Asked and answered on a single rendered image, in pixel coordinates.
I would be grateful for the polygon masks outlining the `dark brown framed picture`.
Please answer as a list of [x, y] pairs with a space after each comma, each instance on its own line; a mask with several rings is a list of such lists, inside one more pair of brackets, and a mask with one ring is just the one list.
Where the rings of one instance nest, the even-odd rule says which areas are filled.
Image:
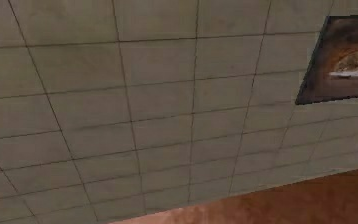
[[351, 98], [358, 98], [358, 15], [328, 16], [295, 104]]

